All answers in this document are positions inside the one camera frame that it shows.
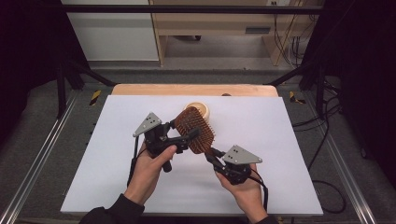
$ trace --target hand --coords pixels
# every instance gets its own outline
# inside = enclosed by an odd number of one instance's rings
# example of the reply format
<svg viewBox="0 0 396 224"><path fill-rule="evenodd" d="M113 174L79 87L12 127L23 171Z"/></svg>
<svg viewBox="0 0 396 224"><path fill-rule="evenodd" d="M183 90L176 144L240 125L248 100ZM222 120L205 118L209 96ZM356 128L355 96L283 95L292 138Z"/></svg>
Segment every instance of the hand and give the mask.
<svg viewBox="0 0 396 224"><path fill-rule="evenodd" d="M256 164L250 164L250 168L257 171ZM216 176L221 185L235 197L239 208L245 212L251 223L257 223L268 217L262 206L262 188L259 183L247 179L243 184L232 185L224 175L216 172ZM254 172L252 176L260 179Z"/></svg>
<svg viewBox="0 0 396 224"><path fill-rule="evenodd" d="M124 196L134 203L144 205L157 186L163 164L172 159L176 150L176 146L170 146L152 159L146 150L146 145L143 144L139 150L140 156L137 158L134 175Z"/></svg>

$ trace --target black and yellow tape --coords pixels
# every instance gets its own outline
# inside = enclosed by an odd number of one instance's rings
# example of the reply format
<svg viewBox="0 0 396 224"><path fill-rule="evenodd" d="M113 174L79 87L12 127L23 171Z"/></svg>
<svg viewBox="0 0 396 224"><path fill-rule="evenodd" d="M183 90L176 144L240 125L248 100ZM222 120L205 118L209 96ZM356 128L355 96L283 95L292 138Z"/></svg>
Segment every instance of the black and yellow tape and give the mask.
<svg viewBox="0 0 396 224"><path fill-rule="evenodd" d="M99 98L100 92L101 92L101 91L95 91L95 92L93 93L93 96L92 96L91 101L90 101L90 105L95 105L95 104L96 104L96 101L97 101L98 98Z"/></svg>
<svg viewBox="0 0 396 224"><path fill-rule="evenodd" d="M305 100L297 100L296 97L294 96L294 92L292 92L292 91L290 92L290 101L292 103L299 103L301 105L305 104Z"/></svg>

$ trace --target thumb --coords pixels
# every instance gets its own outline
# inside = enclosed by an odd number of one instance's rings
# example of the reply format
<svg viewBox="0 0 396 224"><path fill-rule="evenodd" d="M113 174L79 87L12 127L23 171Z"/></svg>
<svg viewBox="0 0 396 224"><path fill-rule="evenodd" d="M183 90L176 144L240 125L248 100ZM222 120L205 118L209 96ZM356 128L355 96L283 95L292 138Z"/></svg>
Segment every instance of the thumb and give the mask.
<svg viewBox="0 0 396 224"><path fill-rule="evenodd" d="M158 157L153 160L153 163L158 165L159 167L163 166L166 161L172 159L173 155L175 155L177 150L176 146L170 146L166 150L163 151Z"/></svg>

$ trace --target person's right hand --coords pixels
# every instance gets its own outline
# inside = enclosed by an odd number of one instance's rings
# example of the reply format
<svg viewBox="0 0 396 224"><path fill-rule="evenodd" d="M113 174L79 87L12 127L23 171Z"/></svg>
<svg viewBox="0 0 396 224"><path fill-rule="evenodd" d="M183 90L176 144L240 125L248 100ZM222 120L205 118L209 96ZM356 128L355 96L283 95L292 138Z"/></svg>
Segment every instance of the person's right hand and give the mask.
<svg viewBox="0 0 396 224"><path fill-rule="evenodd" d="M257 171L256 164L250 164L250 167ZM260 179L254 172L251 174ZM243 184L232 185L224 175L216 172L216 176L221 185L235 197L236 203L245 212L251 223L257 223L268 217L262 206L262 188L259 183L247 179Z"/></svg>

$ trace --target silver triangular plate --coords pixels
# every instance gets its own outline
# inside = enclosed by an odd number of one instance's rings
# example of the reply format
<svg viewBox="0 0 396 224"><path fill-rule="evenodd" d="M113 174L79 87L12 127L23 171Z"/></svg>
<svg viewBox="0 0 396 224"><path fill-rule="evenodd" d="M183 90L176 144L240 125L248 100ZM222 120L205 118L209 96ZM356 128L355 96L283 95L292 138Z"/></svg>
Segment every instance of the silver triangular plate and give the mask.
<svg viewBox="0 0 396 224"><path fill-rule="evenodd" d="M262 162L261 158L237 145L231 147L222 159L232 164L250 164Z"/></svg>
<svg viewBox="0 0 396 224"><path fill-rule="evenodd" d="M149 114L145 118L145 120L143 120L142 124L140 124L140 126L134 132L133 137L137 137L141 133L145 133L148 130L151 130L151 129L157 127L161 123L162 123L162 121L157 117L157 115L155 115L152 112L149 112Z"/></svg>

